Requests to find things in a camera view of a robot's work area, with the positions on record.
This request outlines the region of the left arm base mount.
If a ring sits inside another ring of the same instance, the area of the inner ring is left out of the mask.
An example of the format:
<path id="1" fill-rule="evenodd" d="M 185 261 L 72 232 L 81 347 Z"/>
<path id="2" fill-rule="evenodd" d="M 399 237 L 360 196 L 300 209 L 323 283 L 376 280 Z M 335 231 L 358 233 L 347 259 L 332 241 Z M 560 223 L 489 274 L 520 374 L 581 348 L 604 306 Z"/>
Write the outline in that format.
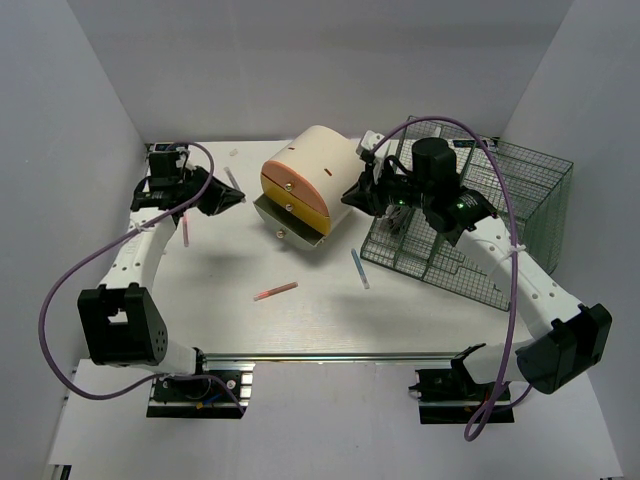
<path id="1" fill-rule="evenodd" d="M 241 419 L 230 391 L 248 408 L 253 385 L 252 363 L 206 363 L 205 379 L 163 378 L 152 384 L 146 417 L 155 419 Z"/>

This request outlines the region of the purple pen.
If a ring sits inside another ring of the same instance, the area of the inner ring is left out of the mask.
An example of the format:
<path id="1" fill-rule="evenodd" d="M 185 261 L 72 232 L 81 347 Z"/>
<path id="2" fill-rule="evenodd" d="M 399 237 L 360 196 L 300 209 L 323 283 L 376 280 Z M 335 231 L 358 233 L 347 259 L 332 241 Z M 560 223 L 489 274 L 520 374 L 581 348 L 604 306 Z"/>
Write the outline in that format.
<path id="1" fill-rule="evenodd" d="M 232 173 L 231 169 L 229 167 L 225 166 L 224 167 L 224 172 L 226 173 L 226 175 L 227 175 L 227 177 L 229 179 L 229 182 L 231 183 L 233 188 L 243 195 L 242 199 L 241 199 L 241 203 L 246 203 L 246 194 L 241 190 L 241 187 L 240 187 L 237 179 L 235 178 L 234 174 Z"/>

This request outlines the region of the white silver-spined booklet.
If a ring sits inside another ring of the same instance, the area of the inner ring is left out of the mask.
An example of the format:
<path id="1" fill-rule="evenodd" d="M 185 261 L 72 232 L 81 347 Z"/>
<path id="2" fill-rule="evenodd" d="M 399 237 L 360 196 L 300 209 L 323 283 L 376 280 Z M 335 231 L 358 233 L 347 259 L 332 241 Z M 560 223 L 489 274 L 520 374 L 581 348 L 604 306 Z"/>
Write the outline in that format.
<path id="1" fill-rule="evenodd" d="M 406 135 L 401 137 L 398 142 L 395 156 L 397 161 L 388 160 L 387 164 L 391 167 L 396 175 L 412 176 L 412 167 L 403 161 L 403 155 L 406 153 L 406 148 L 413 145 L 412 139 L 407 140 Z M 398 204 L 389 206 L 383 216 L 383 225 L 391 234 L 392 237 L 399 236 L 411 223 L 410 216 L 413 210 L 406 204 Z"/>

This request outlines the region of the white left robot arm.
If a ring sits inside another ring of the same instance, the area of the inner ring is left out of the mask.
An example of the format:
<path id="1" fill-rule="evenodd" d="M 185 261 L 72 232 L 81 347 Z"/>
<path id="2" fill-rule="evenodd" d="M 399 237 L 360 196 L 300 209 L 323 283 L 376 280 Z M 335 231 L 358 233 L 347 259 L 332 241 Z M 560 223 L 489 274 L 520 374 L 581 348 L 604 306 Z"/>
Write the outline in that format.
<path id="1" fill-rule="evenodd" d="M 177 387 L 199 399 L 211 374 L 198 365 L 200 352 L 170 339 L 152 298 L 161 258 L 187 210 L 207 216 L 242 203 L 240 190 L 189 161 L 189 144 L 154 147 L 146 177 L 135 188 L 128 238 L 107 274 L 79 295 L 77 305 L 91 360 L 97 365 L 144 368 L 178 375 Z"/>

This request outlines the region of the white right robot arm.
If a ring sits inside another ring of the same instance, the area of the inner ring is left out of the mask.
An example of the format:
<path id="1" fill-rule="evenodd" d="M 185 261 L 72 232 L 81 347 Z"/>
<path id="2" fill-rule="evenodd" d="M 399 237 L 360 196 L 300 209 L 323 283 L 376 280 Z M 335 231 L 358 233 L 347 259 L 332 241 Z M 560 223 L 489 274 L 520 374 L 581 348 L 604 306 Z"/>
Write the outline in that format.
<path id="1" fill-rule="evenodd" d="M 532 339 L 510 355 L 505 380 L 525 381 L 551 394 L 597 364 L 612 324 L 609 311 L 569 294 L 523 245 L 511 242 L 515 228 L 506 226 L 479 191 L 462 185 L 448 142 L 435 137 L 414 142 L 410 169 L 379 153 L 382 142 L 372 131 L 360 140 L 356 153 L 365 168 L 343 203 L 376 217 L 391 206 L 421 211 L 433 230 L 510 295 Z"/>

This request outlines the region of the blue pen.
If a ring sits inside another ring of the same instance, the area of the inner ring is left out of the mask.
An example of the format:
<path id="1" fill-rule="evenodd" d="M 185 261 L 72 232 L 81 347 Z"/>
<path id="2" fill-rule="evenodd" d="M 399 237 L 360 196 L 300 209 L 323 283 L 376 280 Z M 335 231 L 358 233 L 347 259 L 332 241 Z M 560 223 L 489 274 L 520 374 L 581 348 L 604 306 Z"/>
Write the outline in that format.
<path id="1" fill-rule="evenodd" d="M 353 258 L 353 261 L 354 261 L 356 270 L 358 272 L 359 278 L 361 280 L 361 283 L 363 285 L 363 288 L 364 289 L 370 289 L 370 284 L 369 284 L 368 278 L 366 276 L 364 267 L 362 265 L 362 262 L 361 262 L 361 259 L 359 257 L 359 254 L 358 254 L 358 252 L 356 251 L 355 248 L 351 249 L 351 256 Z"/>

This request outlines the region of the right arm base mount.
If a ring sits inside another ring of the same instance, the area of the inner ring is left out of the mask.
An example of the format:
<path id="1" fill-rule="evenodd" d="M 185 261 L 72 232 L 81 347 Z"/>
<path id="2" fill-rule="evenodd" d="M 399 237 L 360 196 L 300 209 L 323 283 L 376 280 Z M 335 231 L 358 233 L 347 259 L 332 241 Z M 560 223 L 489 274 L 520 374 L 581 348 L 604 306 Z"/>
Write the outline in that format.
<path id="1" fill-rule="evenodd" d="M 474 384 L 453 369 L 415 371 L 409 395 L 418 402 L 422 425 L 463 425 L 490 398 L 493 383 Z"/>

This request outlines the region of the cream round drawer box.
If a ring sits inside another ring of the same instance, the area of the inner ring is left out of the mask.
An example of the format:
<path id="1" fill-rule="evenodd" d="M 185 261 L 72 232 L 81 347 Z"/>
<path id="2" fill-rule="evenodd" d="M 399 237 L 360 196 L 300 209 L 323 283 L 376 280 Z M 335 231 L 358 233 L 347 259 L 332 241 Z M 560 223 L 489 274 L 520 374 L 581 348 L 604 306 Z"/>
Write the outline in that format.
<path id="1" fill-rule="evenodd" d="M 362 169 L 352 141 L 311 126 L 262 165 L 254 207 L 277 239 L 312 250 L 350 213 L 341 198 Z"/>

